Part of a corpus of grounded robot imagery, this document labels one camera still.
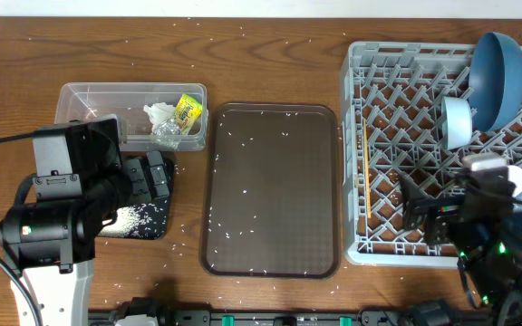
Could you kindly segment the blue plate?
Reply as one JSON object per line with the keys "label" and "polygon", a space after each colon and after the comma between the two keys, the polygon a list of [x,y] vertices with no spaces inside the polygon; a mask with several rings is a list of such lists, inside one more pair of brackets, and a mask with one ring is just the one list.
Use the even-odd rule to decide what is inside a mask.
{"label": "blue plate", "polygon": [[489,32],[476,44],[469,70],[473,124],[486,132],[512,121],[522,103],[522,50],[506,34]]}

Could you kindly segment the white tissue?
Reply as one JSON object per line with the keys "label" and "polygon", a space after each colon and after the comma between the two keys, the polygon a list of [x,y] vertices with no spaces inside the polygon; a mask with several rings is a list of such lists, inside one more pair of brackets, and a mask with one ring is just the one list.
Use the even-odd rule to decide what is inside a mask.
{"label": "white tissue", "polygon": [[145,105],[143,111],[149,116],[152,130],[155,130],[161,123],[173,117],[175,107],[166,102],[154,103],[152,105]]}

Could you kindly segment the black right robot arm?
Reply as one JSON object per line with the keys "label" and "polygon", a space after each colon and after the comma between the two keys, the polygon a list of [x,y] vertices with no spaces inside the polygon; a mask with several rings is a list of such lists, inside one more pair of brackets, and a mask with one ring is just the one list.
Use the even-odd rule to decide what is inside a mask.
{"label": "black right robot arm", "polygon": [[432,198],[408,177],[399,177],[403,226],[424,230],[428,245],[453,245],[465,294],[481,298],[473,309],[489,310],[492,325],[522,322],[522,212],[507,168],[465,170],[461,195]]}

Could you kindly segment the light blue rice bowl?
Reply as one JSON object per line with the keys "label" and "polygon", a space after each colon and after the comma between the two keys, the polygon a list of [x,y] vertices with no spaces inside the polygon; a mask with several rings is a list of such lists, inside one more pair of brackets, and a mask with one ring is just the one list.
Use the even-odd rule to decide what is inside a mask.
{"label": "light blue rice bowl", "polygon": [[467,146],[472,136],[471,107],[466,100],[454,97],[441,99],[442,143],[446,150]]}

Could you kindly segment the green snack wrapper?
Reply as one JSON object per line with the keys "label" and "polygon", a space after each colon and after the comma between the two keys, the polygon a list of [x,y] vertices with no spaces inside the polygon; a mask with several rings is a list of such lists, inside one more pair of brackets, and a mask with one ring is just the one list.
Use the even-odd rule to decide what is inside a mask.
{"label": "green snack wrapper", "polygon": [[186,135],[190,132],[202,111],[202,104],[193,97],[188,94],[183,94],[180,97],[173,113],[173,119],[180,129],[181,135]]}

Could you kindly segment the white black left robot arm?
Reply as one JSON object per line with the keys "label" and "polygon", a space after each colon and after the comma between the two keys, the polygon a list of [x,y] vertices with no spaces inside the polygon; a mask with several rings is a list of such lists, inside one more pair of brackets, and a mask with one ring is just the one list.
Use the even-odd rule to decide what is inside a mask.
{"label": "white black left robot arm", "polygon": [[32,134],[36,172],[0,222],[21,324],[86,324],[96,237],[119,209],[170,197],[172,161],[158,151],[124,158],[123,124],[109,115]]}

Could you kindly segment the aluminium foil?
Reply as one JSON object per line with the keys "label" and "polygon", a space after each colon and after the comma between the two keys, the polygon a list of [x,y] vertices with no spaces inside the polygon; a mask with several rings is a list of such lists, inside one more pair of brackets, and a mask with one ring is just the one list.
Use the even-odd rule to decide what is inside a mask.
{"label": "aluminium foil", "polygon": [[176,150],[179,145],[179,136],[181,128],[173,118],[168,118],[152,128],[151,141],[166,147],[170,150]]}

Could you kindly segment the pink cup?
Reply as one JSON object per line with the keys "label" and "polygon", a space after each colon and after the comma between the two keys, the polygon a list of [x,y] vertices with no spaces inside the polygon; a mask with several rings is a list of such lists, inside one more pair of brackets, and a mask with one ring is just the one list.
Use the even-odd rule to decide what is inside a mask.
{"label": "pink cup", "polygon": [[517,197],[520,193],[522,193],[522,168],[515,165],[510,165],[507,167],[507,170],[507,179],[515,186],[512,197]]}

